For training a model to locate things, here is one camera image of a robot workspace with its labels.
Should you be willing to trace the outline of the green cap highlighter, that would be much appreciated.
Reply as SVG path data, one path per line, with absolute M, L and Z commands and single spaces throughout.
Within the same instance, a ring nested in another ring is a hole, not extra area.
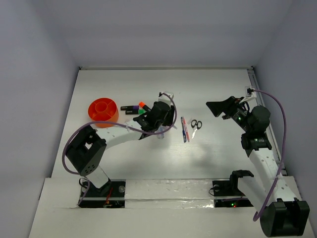
M 126 115 L 141 115 L 145 113 L 146 111 L 143 109 L 138 109 L 138 110 L 126 110 L 125 114 Z

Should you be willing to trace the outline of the orange round organizer container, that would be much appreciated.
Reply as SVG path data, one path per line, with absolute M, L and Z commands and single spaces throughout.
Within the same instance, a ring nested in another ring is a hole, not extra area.
M 91 121 L 117 122 L 119 111 L 114 100 L 99 98 L 88 107 L 88 115 Z

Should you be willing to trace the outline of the orange cap highlighter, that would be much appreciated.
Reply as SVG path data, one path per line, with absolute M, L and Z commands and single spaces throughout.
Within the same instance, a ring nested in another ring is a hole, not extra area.
M 144 102 L 140 102 L 139 103 L 139 107 L 142 108 L 146 112 L 150 112 L 151 111 L 150 107 L 148 107 Z

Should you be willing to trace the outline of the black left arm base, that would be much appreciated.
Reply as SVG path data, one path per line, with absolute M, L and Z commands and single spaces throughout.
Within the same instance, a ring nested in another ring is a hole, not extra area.
M 101 188 L 96 188 L 86 178 L 79 179 L 81 186 L 79 201 L 80 208 L 124 208 L 125 180 L 109 180 Z

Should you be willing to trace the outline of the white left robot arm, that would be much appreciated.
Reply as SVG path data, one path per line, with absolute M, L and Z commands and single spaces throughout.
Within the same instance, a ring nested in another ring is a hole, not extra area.
M 75 168 L 74 174 L 87 179 L 87 189 L 104 196 L 111 190 L 111 179 L 100 167 L 104 152 L 128 141 L 142 140 L 159 135 L 159 128 L 170 130 L 177 120 L 173 100 L 154 102 L 146 113 L 125 124 L 109 122 L 110 127 L 96 130 L 92 122 L 81 126 L 67 141 L 62 159 L 68 159 Z

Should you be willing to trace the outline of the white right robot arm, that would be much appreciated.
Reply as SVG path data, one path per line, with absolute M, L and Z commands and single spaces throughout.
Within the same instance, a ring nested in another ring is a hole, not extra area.
M 228 189 L 242 193 L 256 209 L 254 221 L 259 221 L 263 233 L 271 237 L 302 236 L 310 213 L 306 201 L 299 200 L 287 185 L 281 167 L 274 159 L 272 146 L 266 134 L 270 111 L 262 105 L 252 110 L 244 98 L 229 97 L 224 101 L 207 102 L 215 117 L 234 120 L 243 130 L 242 148 L 255 166 L 261 180 L 247 170 L 233 171 Z

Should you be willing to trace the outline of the clear spray bottle blue cap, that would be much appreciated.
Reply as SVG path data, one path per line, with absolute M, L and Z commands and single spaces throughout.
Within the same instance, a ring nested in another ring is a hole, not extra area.
M 165 127 L 164 126 L 160 126 L 159 129 L 157 130 L 158 132 L 158 139 L 164 139 L 164 130 L 165 130 Z

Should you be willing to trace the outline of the purple cap highlighter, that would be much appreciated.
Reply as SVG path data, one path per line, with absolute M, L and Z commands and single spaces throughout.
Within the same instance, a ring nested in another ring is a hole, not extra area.
M 120 110 L 121 111 L 129 111 L 129 110 L 138 110 L 139 106 L 138 105 L 133 105 L 133 106 L 121 106 Z

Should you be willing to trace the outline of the aluminium rail on right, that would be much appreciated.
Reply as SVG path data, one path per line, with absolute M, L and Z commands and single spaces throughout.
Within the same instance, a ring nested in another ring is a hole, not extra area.
M 275 148 L 277 152 L 280 152 L 280 161 L 277 168 L 277 174 L 276 176 L 284 175 L 283 169 L 284 169 L 284 160 L 285 160 L 285 145 L 286 145 L 286 135 L 287 135 L 287 122 L 286 122 L 286 115 L 284 108 L 280 101 L 273 96 L 272 94 L 265 92 L 263 90 L 259 89 L 259 85 L 257 83 L 255 70 L 253 68 L 248 69 L 248 75 L 251 81 L 251 87 L 255 89 L 257 93 L 256 101 L 260 101 L 260 104 L 255 107 L 255 117 L 257 119 L 255 129 L 254 131 L 257 131 L 258 134 L 265 133 L 266 129 L 270 127 L 270 111 L 264 106 L 263 97 L 262 94 L 267 95 L 268 97 L 272 98 L 279 106 L 282 117 L 283 117 L 283 141 L 282 141 L 282 147 L 281 150 L 278 150 L 277 142 L 275 142 Z

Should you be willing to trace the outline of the blue ballpoint pen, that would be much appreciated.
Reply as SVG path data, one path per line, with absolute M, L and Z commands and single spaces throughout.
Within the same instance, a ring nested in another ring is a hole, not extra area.
M 186 132 L 185 132 L 185 127 L 184 127 L 183 117 L 180 117 L 180 120 L 181 120 L 181 127 L 182 127 L 183 142 L 186 143 L 187 138 L 186 138 Z

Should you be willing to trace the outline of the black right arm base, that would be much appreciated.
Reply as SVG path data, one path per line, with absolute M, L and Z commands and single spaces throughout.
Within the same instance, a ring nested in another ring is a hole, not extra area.
M 229 180 L 213 180 L 209 194 L 213 197 L 215 208 L 252 207 L 242 192 L 232 188 Z

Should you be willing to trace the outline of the black handled scissors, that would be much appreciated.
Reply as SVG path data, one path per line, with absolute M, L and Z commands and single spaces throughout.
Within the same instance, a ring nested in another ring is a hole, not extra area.
M 191 121 L 191 128 L 193 129 L 192 139 L 195 137 L 197 130 L 201 129 L 202 122 L 200 120 L 193 119 Z

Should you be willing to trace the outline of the red gel pen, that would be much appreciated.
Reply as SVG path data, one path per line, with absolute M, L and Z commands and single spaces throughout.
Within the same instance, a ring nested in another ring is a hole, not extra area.
M 189 137 L 188 128 L 187 128 L 187 125 L 186 125 L 186 120 L 185 120 L 184 117 L 183 117 L 183 124 L 184 124 L 184 130 L 185 130 L 185 134 L 186 134 L 186 140 L 189 143 L 190 142 L 190 137 Z

